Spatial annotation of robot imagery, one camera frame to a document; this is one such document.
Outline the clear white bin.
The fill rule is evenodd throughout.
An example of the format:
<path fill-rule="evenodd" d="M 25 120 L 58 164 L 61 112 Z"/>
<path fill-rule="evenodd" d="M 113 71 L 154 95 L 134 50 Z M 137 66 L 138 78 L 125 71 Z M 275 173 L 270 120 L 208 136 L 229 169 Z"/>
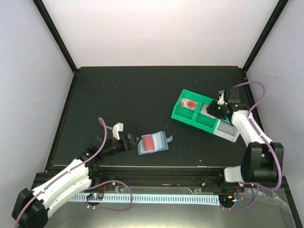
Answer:
<path fill-rule="evenodd" d="M 240 132 L 235 126 L 225 121 L 218 120 L 213 134 L 235 143 L 240 135 Z"/>

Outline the blue card holder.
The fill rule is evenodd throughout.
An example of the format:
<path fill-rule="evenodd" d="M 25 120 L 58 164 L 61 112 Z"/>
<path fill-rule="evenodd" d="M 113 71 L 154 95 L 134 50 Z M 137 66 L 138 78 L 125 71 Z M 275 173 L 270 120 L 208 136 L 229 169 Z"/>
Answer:
<path fill-rule="evenodd" d="M 161 152 L 169 149 L 168 144 L 173 140 L 173 136 L 166 137 L 166 133 L 164 131 L 159 131 L 157 133 L 152 133 L 154 150 L 152 152 L 142 152 L 141 141 L 139 142 L 137 149 L 139 155 L 145 155 L 149 153 Z"/>

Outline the white floral credit card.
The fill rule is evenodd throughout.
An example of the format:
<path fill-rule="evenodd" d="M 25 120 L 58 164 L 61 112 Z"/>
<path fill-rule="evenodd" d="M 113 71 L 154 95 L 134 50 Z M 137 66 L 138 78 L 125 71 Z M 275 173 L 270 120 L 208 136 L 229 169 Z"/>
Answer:
<path fill-rule="evenodd" d="M 206 104 L 203 105 L 202 108 L 201 108 L 201 110 L 200 110 L 200 113 L 201 113 L 202 115 L 204 115 L 204 116 L 207 116 L 207 117 L 209 117 L 209 118 L 214 119 L 215 117 L 212 116 L 212 115 L 210 115 L 210 114 L 207 112 L 207 107 L 208 107 L 208 105 L 206 105 Z"/>

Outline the green bin compartment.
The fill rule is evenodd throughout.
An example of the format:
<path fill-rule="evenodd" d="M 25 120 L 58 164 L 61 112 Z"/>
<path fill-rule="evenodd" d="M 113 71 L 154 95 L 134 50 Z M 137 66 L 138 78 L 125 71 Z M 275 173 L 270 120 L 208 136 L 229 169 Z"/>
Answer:
<path fill-rule="evenodd" d="M 200 110 L 203 105 L 209 105 L 212 100 L 212 98 L 209 98 L 207 96 L 202 96 L 200 98 L 198 106 L 194 111 L 194 119 L 192 122 L 192 126 L 211 134 L 213 134 L 219 119 L 216 117 L 212 119 L 207 116 L 204 116 L 200 113 Z"/>
<path fill-rule="evenodd" d="M 171 114 L 171 118 L 192 125 L 202 105 L 203 95 L 183 89 Z"/>

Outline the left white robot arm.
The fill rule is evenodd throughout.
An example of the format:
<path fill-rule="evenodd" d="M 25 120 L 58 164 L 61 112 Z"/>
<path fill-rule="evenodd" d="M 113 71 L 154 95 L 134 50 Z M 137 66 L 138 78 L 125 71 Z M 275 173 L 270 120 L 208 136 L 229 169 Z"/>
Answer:
<path fill-rule="evenodd" d="M 16 228 L 43 228 L 48 219 L 76 194 L 98 189 L 102 178 L 98 167 L 107 156 L 137 147 L 141 137 L 133 134 L 106 139 L 100 147 L 90 145 L 66 168 L 47 182 L 29 190 L 24 188 L 16 198 L 12 211 Z"/>

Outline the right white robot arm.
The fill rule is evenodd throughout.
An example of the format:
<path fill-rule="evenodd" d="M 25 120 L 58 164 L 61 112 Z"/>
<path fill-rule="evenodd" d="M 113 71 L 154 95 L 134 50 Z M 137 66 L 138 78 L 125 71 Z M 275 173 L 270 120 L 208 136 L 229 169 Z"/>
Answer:
<path fill-rule="evenodd" d="M 281 143 L 273 142 L 260 128 L 252 110 L 241 103 L 238 87 L 218 92 L 218 100 L 211 101 L 207 113 L 221 120 L 229 120 L 239 131 L 247 149 L 239 166 L 226 167 L 224 175 L 216 179 L 220 191 L 228 191 L 234 182 L 252 184 L 275 191 L 282 184 L 282 165 L 279 155 L 284 153 Z"/>

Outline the red dot card in bin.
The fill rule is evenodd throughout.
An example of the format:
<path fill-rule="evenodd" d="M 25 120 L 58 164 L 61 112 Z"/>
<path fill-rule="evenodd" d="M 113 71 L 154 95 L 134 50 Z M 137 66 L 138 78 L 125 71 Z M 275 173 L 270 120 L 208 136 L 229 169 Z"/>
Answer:
<path fill-rule="evenodd" d="M 191 109 L 191 110 L 195 110 L 197 105 L 198 105 L 198 102 L 196 102 L 194 100 L 190 100 L 187 98 L 182 98 L 180 100 L 180 106 Z"/>

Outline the left small circuit board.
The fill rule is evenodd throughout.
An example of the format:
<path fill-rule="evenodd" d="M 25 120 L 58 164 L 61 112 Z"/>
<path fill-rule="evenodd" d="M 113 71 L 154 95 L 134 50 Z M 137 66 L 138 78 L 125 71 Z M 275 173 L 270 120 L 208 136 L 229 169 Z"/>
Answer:
<path fill-rule="evenodd" d="M 104 197 L 103 193 L 89 193 L 86 197 L 87 200 L 102 200 Z"/>

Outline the black front rail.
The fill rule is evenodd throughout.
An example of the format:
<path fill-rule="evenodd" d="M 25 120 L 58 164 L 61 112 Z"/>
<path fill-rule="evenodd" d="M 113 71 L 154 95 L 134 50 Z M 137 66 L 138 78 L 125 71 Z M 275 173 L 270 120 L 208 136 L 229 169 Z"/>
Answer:
<path fill-rule="evenodd" d="M 205 187 L 224 181 L 223 170 L 214 167 L 100 166 L 101 180 L 118 180 L 128 186 Z"/>

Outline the right black frame post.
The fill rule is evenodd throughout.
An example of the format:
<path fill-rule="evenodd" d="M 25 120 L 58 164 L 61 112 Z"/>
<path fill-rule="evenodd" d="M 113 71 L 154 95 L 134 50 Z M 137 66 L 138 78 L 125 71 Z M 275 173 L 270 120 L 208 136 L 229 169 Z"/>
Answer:
<path fill-rule="evenodd" d="M 264 45 L 266 39 L 268 38 L 269 34 L 271 33 L 272 29 L 274 28 L 276 22 L 278 21 L 279 17 L 281 16 L 282 12 L 284 11 L 285 7 L 287 6 L 289 0 L 279 0 L 272 11 L 267 23 L 265 24 L 262 32 L 260 33 L 253 49 L 251 50 L 245 64 L 242 67 L 242 71 L 247 73 L 252 66 L 254 60 L 256 59 L 259 51 L 261 50 L 262 46 Z"/>

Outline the black frame post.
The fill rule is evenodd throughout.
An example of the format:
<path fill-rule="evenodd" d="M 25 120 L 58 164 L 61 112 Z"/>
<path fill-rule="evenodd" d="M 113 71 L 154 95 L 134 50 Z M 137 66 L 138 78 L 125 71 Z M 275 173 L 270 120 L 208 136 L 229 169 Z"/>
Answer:
<path fill-rule="evenodd" d="M 284 11 L 285 7 L 287 6 L 289 0 L 279 0 L 272 11 L 267 23 L 265 24 L 262 32 L 260 33 L 253 49 L 251 50 L 245 64 L 242 67 L 242 71 L 247 73 L 252 66 L 254 60 L 256 59 L 259 51 L 261 50 L 262 46 L 264 45 L 266 39 L 268 38 L 269 34 L 271 33 L 272 29 L 274 28 L 276 22 L 278 21 L 279 17 L 281 16 L 282 12 Z"/>
<path fill-rule="evenodd" d="M 33 0 L 37 10 L 39 11 L 44 23 L 46 24 L 48 30 L 50 31 L 53 39 L 55 40 L 57 46 L 59 47 L 61 53 L 63 54 L 67 64 L 69 65 L 71 71 L 75 74 L 78 72 L 78 69 L 58 31 L 56 28 L 44 2 L 42 0 Z"/>

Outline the left black frame post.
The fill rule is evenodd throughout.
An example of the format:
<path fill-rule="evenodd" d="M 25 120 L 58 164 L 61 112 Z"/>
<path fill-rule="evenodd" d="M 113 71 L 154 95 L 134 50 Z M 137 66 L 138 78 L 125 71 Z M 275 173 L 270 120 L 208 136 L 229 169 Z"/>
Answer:
<path fill-rule="evenodd" d="M 59 47 L 61 53 L 63 54 L 67 64 L 69 65 L 71 71 L 75 74 L 78 72 L 78 69 L 58 31 L 56 28 L 44 2 L 42 0 L 33 0 L 37 10 L 39 11 L 44 23 L 46 24 L 48 30 L 50 31 L 53 39 L 55 40 L 57 46 Z"/>

